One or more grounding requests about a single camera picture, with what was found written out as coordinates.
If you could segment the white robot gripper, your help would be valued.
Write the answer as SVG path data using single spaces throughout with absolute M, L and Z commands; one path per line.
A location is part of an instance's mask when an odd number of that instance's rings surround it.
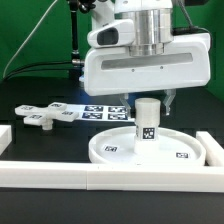
M 128 93 L 165 90 L 163 104 L 169 115 L 175 89 L 204 86 L 210 80 L 209 49 L 208 33 L 175 36 L 163 54 L 153 56 L 131 57 L 127 47 L 91 49 L 85 59 L 84 89 L 90 96 L 120 94 L 128 117 L 135 115 Z

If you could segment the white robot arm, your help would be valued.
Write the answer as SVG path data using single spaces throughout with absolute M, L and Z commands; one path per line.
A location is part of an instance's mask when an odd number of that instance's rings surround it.
M 170 107 L 178 88 L 204 86 L 210 79 L 209 31 L 172 26 L 175 5 L 185 0 L 96 0 L 91 49 L 84 62 L 90 96 L 163 90 Z

